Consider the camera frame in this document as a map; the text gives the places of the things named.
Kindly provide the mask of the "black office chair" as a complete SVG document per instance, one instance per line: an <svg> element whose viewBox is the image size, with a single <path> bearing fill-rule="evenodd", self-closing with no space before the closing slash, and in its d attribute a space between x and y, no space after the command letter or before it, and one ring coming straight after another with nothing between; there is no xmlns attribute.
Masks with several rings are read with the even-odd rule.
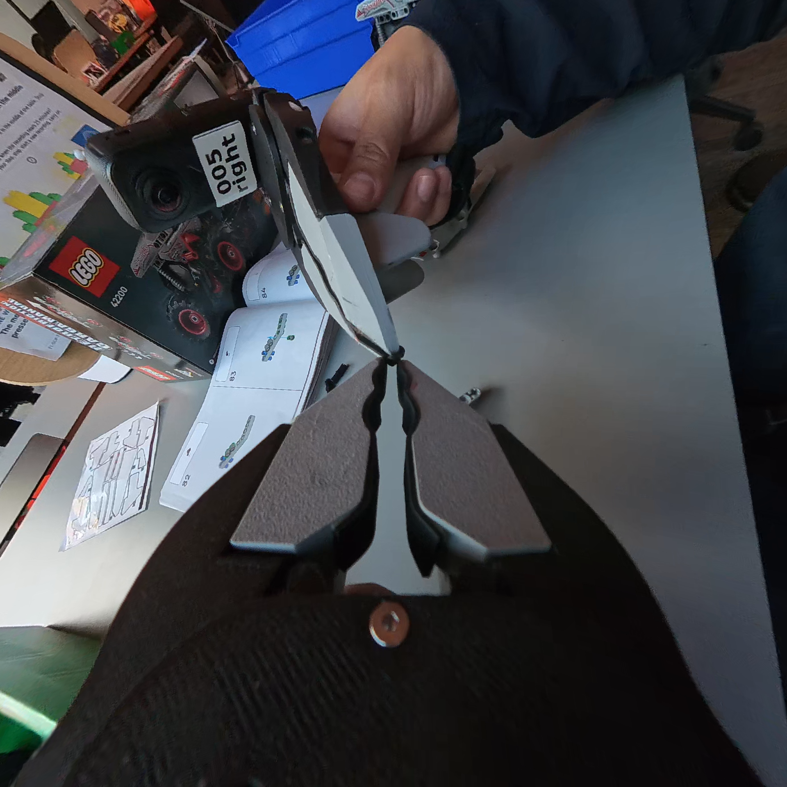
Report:
<svg viewBox="0 0 787 787"><path fill-rule="evenodd" d="M765 127L756 111L714 96L723 74L723 61L711 57L685 73L685 90L689 111L701 116L735 123L731 148L736 152L750 152L762 144ZM741 213L748 212L759 196L786 167L786 146L758 152L743 163L729 178L726 198Z"/></svg>

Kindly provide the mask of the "person's right forearm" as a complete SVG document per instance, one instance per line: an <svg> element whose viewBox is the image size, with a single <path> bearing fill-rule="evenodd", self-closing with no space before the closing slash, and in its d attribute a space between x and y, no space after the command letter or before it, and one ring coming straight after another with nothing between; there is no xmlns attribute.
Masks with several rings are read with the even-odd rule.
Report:
<svg viewBox="0 0 787 787"><path fill-rule="evenodd" d="M587 108L772 39L784 1L419 2L408 26L445 54L459 99L458 146L527 137Z"/></svg>

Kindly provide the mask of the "white sticker sheet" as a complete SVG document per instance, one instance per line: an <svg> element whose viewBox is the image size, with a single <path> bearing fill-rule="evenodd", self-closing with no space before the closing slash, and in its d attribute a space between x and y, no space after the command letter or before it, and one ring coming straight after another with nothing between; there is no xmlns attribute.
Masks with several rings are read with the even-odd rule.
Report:
<svg viewBox="0 0 787 787"><path fill-rule="evenodd" d="M65 525L62 552L146 511L159 416L156 402L91 441Z"/></svg>

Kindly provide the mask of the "grey lego assembly red sticker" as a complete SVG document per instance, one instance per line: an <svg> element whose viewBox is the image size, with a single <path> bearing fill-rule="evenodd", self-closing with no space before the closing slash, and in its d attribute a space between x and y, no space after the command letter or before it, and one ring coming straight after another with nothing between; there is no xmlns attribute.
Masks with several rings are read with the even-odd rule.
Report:
<svg viewBox="0 0 787 787"><path fill-rule="evenodd" d="M417 4L418 1L361 1L355 9L355 20L379 25L398 23L409 16Z"/></svg>

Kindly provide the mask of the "person's legs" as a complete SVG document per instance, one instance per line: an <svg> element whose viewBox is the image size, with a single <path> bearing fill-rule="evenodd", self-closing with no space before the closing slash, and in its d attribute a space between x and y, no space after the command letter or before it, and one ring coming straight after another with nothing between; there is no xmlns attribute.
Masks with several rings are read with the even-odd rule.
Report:
<svg viewBox="0 0 787 787"><path fill-rule="evenodd" d="M786 172L714 261L733 393L762 544L785 552Z"/></svg>

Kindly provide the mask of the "grey lego beam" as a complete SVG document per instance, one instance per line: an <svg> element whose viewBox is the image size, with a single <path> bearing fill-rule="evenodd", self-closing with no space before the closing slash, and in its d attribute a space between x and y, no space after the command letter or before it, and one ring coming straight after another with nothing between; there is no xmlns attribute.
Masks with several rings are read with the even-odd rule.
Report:
<svg viewBox="0 0 787 787"><path fill-rule="evenodd" d="M457 240L460 234L466 231L472 212L477 204L483 200L485 192L491 182L493 182L496 174L497 169L491 165L476 170L474 181L461 210L452 219L431 229L430 246L421 253L421 258L438 259L446 248Z"/></svg>

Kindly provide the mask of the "person's right hand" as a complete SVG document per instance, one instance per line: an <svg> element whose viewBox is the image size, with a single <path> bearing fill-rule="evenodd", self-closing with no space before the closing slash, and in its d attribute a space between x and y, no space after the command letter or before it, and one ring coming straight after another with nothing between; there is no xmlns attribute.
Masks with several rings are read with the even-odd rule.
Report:
<svg viewBox="0 0 787 787"><path fill-rule="evenodd" d="M445 54L413 26L397 30L330 105L320 152L350 212L378 209L400 161L448 153L459 103Z"/></svg>

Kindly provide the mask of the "round wooden base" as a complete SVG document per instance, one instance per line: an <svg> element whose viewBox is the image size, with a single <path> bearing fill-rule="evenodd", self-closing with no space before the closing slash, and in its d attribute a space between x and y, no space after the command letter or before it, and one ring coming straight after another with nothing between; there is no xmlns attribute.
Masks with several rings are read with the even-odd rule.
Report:
<svg viewBox="0 0 787 787"><path fill-rule="evenodd" d="M47 386L89 371L102 358L93 349L71 342L57 360L1 349L1 382L22 387Z"/></svg>

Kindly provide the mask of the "wooden desk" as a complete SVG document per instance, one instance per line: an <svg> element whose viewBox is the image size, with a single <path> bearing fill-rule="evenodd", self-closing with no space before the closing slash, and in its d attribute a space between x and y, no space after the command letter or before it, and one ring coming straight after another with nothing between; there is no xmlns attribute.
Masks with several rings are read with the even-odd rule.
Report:
<svg viewBox="0 0 787 787"><path fill-rule="evenodd" d="M164 40L147 29L131 38L120 36L115 43L121 44L119 53L114 46L100 38L94 45L87 42L77 31L69 35L54 48L52 62L68 75L85 84L95 93L105 93L134 68L156 68L157 63L170 63L183 47L180 36Z"/></svg>

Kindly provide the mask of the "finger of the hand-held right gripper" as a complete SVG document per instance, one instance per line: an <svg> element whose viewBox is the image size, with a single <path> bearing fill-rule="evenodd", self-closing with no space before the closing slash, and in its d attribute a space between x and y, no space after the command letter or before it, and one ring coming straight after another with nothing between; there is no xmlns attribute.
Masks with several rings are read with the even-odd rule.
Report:
<svg viewBox="0 0 787 787"><path fill-rule="evenodd" d="M384 358L365 340L359 340L346 321L320 261L321 254L326 252L320 232L320 219L334 214L349 214L355 220L356 218L349 212L332 174L289 174L288 177L290 204L298 236L300 266L312 292L341 329L377 357Z"/></svg>
<svg viewBox="0 0 787 787"><path fill-rule="evenodd" d="M394 322L356 220L349 214L326 215L319 226L326 246L320 261L346 321L382 357L396 351Z"/></svg>

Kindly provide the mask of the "printed instruction board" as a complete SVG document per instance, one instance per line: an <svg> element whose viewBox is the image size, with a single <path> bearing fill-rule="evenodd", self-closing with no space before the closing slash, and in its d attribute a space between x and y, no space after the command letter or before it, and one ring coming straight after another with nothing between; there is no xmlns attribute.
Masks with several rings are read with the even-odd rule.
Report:
<svg viewBox="0 0 787 787"><path fill-rule="evenodd" d="M1 34L1 263L4 267L79 182L87 139L128 113Z"/></svg>

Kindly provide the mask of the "blue plastic bin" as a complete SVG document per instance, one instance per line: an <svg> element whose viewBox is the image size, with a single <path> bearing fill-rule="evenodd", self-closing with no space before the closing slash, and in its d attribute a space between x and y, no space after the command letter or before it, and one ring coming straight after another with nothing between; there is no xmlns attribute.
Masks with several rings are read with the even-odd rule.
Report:
<svg viewBox="0 0 787 787"><path fill-rule="evenodd" d="M358 1L263 2L227 43L261 87L307 98L340 87L375 50Z"/></svg>

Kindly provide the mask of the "white instruction booklet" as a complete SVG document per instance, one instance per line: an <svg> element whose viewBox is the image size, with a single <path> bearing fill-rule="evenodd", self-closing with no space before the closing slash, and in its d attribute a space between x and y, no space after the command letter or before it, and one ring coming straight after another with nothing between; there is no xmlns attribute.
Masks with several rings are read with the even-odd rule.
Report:
<svg viewBox="0 0 787 787"><path fill-rule="evenodd" d="M185 512L272 431L316 399L337 323L279 243L247 271L245 306L228 317L208 392L160 504Z"/></svg>

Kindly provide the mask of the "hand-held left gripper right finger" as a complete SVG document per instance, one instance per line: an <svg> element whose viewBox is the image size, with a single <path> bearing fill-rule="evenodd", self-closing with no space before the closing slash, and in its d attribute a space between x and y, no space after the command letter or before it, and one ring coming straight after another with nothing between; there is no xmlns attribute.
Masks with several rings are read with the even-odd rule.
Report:
<svg viewBox="0 0 787 787"><path fill-rule="evenodd" d="M548 553L489 421L411 362L398 363L397 379L408 545L421 575Z"/></svg>

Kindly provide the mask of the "black toy truck set box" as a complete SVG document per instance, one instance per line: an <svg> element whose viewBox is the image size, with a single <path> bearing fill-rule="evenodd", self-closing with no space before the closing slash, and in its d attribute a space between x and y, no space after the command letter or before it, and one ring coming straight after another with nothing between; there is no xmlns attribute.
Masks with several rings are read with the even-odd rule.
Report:
<svg viewBox="0 0 787 787"><path fill-rule="evenodd" d="M153 379L209 378L246 273L278 237L264 192L157 233L92 176L51 209L2 270L2 307Z"/></svg>

